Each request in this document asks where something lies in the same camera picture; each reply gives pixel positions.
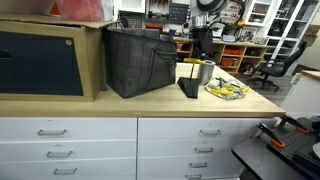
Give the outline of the black wedge platform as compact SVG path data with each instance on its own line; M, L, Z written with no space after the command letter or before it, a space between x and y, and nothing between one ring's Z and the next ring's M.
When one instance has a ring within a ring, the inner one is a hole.
M200 81L194 78L180 77L177 84L188 98L197 99Z

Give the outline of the dark grey tote bag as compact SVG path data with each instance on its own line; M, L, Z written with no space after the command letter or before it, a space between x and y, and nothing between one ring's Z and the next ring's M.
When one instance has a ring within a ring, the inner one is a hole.
M178 56L170 35L156 29L106 28L103 39L107 84L122 98L175 83Z

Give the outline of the white patterned cloth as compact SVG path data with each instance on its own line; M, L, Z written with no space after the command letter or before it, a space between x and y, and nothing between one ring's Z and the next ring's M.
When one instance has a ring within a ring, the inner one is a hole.
M242 85L236 79L224 79L222 77L212 78L204 89L212 95L224 100L235 100L246 97L250 87Z

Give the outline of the wooden shelf workbench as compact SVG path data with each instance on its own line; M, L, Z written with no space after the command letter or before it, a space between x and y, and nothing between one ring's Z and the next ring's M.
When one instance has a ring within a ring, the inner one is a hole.
M231 75L249 75L262 63L266 51L266 45L214 41L210 57Z

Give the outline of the white drawer cabinet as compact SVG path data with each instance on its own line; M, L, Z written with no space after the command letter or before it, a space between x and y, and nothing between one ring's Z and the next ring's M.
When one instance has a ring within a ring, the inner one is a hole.
M0 180L236 179L233 146L273 118L0 119Z

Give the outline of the black office chair far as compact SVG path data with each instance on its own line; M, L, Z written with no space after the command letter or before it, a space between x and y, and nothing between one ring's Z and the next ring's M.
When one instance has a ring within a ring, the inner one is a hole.
M305 49L307 47L307 42L305 40L302 40L298 45L298 50L295 51L292 55L287 57L285 60L279 60L279 59L269 59L264 63L261 63L256 69L255 72L259 72L261 75L263 75L263 78L254 77L248 80L248 82L252 81L258 81L261 82L261 89L264 88L266 84L269 84L271 86L275 87L275 90L278 91L280 89L279 86L277 86L273 81L269 80L269 76L273 77L282 77L286 74L289 67L298 60L301 55L304 53Z

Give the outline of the cardboard box with black panel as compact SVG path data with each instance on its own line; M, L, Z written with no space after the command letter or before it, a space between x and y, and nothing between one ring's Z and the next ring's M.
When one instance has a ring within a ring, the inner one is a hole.
M103 30L114 21L0 14L0 99L94 101L104 83Z

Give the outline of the clear plastic storage bin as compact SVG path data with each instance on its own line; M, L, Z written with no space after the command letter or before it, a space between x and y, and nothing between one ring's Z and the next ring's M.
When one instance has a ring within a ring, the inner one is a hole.
M65 20L111 21L114 19L113 0L54 0L49 13Z

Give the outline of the white glass door cabinet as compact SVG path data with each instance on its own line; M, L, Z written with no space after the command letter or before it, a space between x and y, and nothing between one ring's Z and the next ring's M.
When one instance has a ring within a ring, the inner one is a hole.
M264 60L284 60L293 54L314 19L320 0L247 0L246 30L267 38L266 49L258 56L246 55L244 62L255 65Z

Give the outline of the black perforated clamp table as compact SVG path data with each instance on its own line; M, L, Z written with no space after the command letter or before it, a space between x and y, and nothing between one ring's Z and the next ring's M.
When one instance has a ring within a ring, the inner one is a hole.
M293 125L294 129L283 135L263 123L258 125L271 138L267 147L307 180L320 180L320 159L313 149L320 141L320 121L305 117L294 119L284 115L280 126L283 127L286 123Z

